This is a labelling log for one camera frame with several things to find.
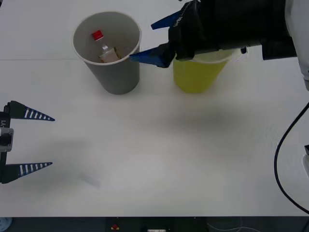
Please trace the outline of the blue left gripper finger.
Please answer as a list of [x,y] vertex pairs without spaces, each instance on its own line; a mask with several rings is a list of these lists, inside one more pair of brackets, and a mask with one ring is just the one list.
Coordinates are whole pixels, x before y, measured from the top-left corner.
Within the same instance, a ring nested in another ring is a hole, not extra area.
[[52,162],[7,164],[4,166],[4,171],[0,178],[0,182],[2,184],[13,182],[21,177],[39,171],[52,164]]
[[10,101],[9,108],[9,115],[13,119],[55,121],[51,116],[27,107],[17,101]]

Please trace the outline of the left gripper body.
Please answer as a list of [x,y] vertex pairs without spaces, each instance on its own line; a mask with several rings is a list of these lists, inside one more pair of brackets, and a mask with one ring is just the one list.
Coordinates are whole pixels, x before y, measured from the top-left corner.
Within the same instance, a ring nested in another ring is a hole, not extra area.
[[0,113],[0,174],[3,174],[7,152],[12,149],[12,130],[9,114],[3,110]]

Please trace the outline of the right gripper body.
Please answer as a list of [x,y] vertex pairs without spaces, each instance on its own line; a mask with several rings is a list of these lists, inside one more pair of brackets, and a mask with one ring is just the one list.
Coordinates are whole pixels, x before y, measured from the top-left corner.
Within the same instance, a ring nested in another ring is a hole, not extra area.
[[191,60],[197,54],[218,51],[214,39],[213,0],[193,0],[180,10],[169,28],[169,43],[177,60]]

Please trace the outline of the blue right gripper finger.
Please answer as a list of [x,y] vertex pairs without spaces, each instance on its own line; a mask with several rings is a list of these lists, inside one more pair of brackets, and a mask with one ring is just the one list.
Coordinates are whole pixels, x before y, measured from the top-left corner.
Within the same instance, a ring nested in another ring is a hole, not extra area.
[[151,25],[152,30],[161,29],[161,28],[169,28],[169,27],[176,27],[179,22],[181,21],[182,17],[180,17],[181,11],[177,11],[169,16],[166,16],[163,19],[160,19],[157,22],[154,22]]
[[138,52],[129,56],[132,62],[155,65],[159,68],[168,68],[175,57],[175,49],[170,43]]

